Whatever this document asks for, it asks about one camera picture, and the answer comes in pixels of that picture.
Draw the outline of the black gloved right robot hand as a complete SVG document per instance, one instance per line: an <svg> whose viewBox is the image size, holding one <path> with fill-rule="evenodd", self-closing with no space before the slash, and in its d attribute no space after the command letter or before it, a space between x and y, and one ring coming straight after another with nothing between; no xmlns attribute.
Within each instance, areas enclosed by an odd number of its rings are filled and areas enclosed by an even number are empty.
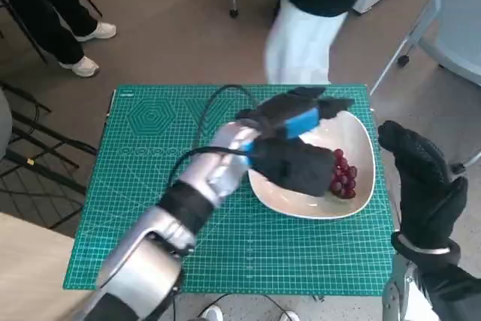
<svg viewBox="0 0 481 321"><path fill-rule="evenodd" d="M394 121L379 126L378 136L401 179L401 234L418 249L446 249L467 204L467 178L453 180L441 150Z"/></svg>

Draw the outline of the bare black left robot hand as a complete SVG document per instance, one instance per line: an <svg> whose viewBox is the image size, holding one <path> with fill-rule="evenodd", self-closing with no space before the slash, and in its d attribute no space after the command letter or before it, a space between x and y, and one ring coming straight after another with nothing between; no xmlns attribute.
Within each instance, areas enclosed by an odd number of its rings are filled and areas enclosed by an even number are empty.
<svg viewBox="0 0 481 321"><path fill-rule="evenodd" d="M323 86L298 86L253 109L239 111L236 119L256 129L263 138L296 138L355 103L351 98L323 98L324 91Z"/></svg>

